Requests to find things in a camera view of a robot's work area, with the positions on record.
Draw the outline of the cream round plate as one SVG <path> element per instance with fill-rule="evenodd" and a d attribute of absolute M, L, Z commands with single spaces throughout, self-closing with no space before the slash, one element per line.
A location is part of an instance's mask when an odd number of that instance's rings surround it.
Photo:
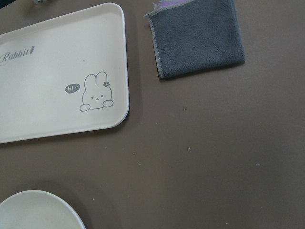
<path fill-rule="evenodd" d="M 2 229 L 84 229 L 76 211 L 60 197 L 41 190 L 16 193 L 0 204 Z"/>

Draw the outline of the cream rabbit tray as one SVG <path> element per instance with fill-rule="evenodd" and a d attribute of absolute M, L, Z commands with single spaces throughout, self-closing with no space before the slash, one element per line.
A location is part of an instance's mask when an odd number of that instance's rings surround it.
<path fill-rule="evenodd" d="M 112 128 L 129 111 L 125 17 L 104 3 L 2 34 L 2 143 Z"/>

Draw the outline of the grey folded cloth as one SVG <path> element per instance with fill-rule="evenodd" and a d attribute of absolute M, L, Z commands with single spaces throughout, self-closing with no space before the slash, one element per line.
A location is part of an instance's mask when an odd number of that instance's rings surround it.
<path fill-rule="evenodd" d="M 233 0 L 161 0 L 144 17 L 161 79 L 245 62 Z"/>

